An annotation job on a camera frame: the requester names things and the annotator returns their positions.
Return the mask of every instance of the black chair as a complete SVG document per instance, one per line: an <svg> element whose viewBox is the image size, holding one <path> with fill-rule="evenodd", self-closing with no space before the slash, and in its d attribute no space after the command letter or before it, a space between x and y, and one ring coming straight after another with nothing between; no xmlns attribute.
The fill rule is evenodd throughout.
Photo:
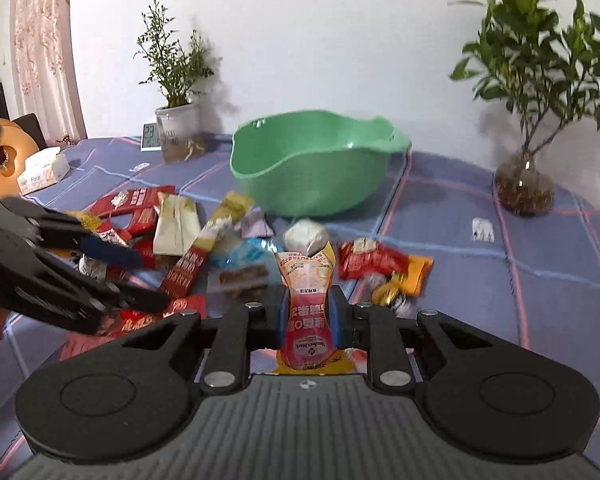
<svg viewBox="0 0 600 480"><path fill-rule="evenodd" d="M45 136L42 134L40 123L38 122L38 118L35 114L23 115L22 117L14 119L13 122L21 127L25 133L35 141L40 151L48 148L46 145Z"/></svg>

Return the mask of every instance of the black circular motor housing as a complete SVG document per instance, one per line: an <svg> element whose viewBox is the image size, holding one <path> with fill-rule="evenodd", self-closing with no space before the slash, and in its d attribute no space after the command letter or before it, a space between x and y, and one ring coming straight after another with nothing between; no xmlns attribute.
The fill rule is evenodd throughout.
<svg viewBox="0 0 600 480"><path fill-rule="evenodd" d="M148 452L184 426L192 391L170 367L172 352L125 342L40 368L25 381L16 418L32 449L71 462L113 462Z"/></svg>
<svg viewBox="0 0 600 480"><path fill-rule="evenodd" d="M514 345L455 352L424 393L439 432L504 462L582 452L600 398L579 372Z"/></svg>

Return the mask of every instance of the green plastic basin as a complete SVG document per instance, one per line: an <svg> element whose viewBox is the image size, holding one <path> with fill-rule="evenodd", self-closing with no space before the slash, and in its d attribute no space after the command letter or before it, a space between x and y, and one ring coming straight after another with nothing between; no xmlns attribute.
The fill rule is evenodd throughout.
<svg viewBox="0 0 600 480"><path fill-rule="evenodd" d="M231 171L242 191L280 216L330 216L373 193L392 153L411 140L383 118L325 110L260 118L234 135Z"/></svg>

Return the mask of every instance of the tissue pack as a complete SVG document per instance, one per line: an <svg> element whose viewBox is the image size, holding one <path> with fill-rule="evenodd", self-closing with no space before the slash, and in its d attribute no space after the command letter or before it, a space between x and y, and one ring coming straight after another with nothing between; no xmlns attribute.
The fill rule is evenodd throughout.
<svg viewBox="0 0 600 480"><path fill-rule="evenodd" d="M34 153L24 162L24 171L18 177L23 195L60 182L69 171L69 163L60 148L47 148Z"/></svg>

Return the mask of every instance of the floral curtain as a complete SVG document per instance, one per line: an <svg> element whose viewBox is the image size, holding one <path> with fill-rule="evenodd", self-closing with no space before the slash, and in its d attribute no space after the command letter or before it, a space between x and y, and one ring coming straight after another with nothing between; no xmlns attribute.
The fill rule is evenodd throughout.
<svg viewBox="0 0 600 480"><path fill-rule="evenodd" d="M86 138L71 46L69 0L12 0L16 98L49 146Z"/></svg>

